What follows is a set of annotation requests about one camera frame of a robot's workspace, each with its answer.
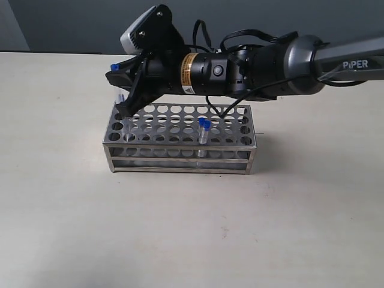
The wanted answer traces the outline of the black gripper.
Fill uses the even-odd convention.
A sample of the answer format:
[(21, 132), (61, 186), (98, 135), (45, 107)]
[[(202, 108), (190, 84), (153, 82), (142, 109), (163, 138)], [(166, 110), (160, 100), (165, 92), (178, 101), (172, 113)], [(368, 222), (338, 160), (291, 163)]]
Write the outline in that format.
[(133, 116), (164, 94), (240, 95), (239, 68), (222, 53), (176, 53), (168, 50), (110, 65), (105, 74), (115, 87), (129, 91), (125, 116)]

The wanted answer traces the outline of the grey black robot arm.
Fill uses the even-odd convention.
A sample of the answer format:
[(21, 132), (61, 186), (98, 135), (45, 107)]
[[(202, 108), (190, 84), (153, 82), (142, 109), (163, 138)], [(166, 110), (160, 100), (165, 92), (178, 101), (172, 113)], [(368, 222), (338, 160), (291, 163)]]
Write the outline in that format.
[(326, 85), (382, 80), (383, 34), (339, 43), (292, 34), (267, 46), (243, 44), (218, 53), (194, 53), (179, 41), (116, 64), (106, 79), (128, 92), (117, 105), (124, 117), (166, 94), (227, 96), (236, 103), (312, 95)]

